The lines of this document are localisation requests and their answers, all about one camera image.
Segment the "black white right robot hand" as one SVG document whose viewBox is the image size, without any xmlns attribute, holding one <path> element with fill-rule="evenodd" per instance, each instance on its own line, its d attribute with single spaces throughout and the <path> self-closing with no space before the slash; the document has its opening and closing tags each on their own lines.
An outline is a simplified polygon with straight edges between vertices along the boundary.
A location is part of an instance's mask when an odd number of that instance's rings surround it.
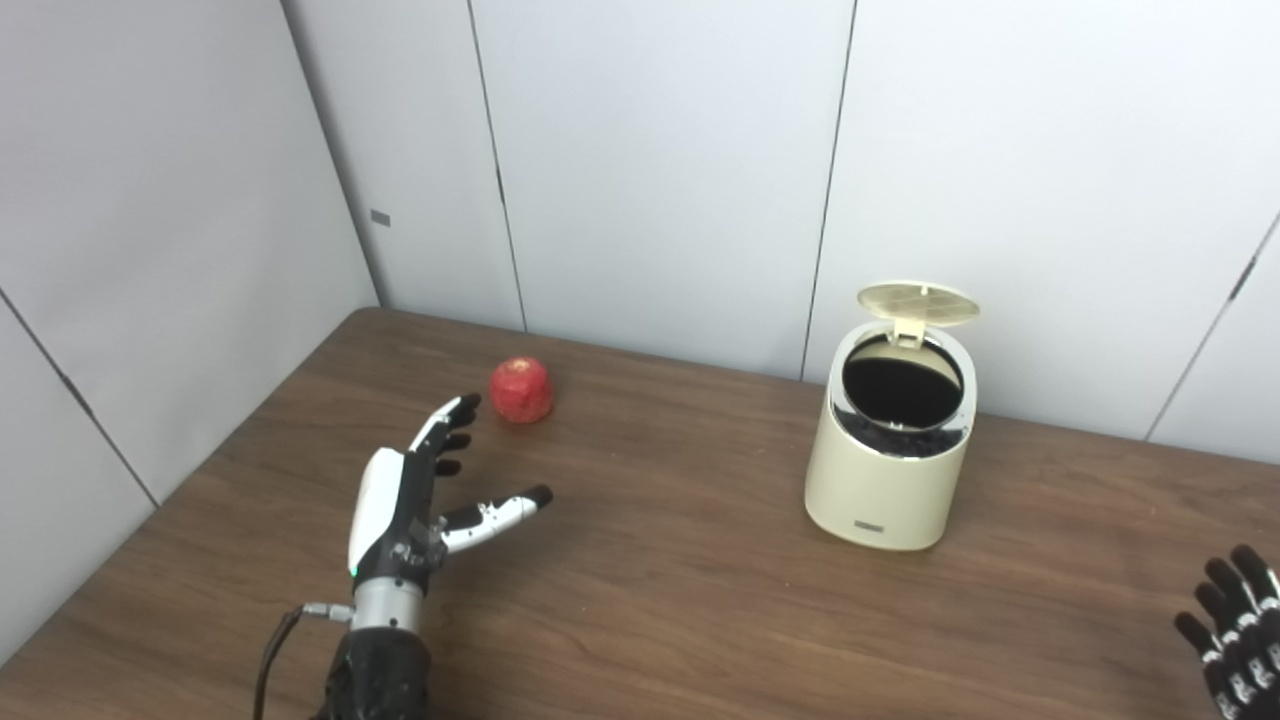
<svg viewBox="0 0 1280 720">
<path fill-rule="evenodd" d="M 1239 544 L 1229 559 L 1210 559 L 1204 574 L 1194 597 L 1212 624 L 1193 612 L 1179 612 L 1172 624 L 1199 660 L 1210 701 L 1221 719 L 1277 719 L 1276 571 L 1252 546 Z"/>
</svg>

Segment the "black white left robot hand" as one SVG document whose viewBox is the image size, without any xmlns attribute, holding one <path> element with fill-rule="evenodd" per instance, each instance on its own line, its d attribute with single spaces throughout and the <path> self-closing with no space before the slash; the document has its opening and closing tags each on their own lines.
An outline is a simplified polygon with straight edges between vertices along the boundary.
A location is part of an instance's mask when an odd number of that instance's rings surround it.
<svg viewBox="0 0 1280 720">
<path fill-rule="evenodd" d="M 349 532 L 347 569 L 355 588 L 376 579 L 420 588 L 454 553 L 485 543 L 545 509 L 548 486 L 434 514 L 436 480 L 460 473 L 448 452 L 466 448 L 480 395 L 461 395 L 434 410 L 406 451 L 379 448 L 361 478 Z"/>
</svg>

